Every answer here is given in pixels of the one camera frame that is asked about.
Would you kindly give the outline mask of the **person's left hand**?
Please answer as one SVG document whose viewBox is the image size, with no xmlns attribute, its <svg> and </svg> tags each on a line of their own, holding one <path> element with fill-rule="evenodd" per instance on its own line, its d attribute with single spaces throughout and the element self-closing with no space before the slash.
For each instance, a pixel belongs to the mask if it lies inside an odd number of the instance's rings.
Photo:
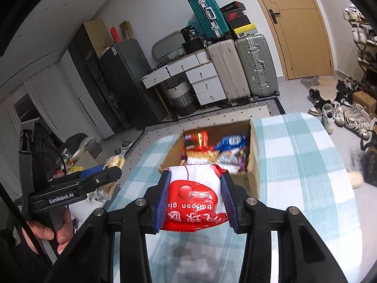
<svg viewBox="0 0 377 283">
<path fill-rule="evenodd" d="M 63 226 L 56 233 L 37 221 L 29 221 L 28 225 L 31 228 L 34 236 L 36 236 L 39 240 L 56 240 L 58 242 L 58 254 L 62 253 L 74 236 L 71 213 L 67 208 L 65 208 L 63 212 Z"/>
</svg>

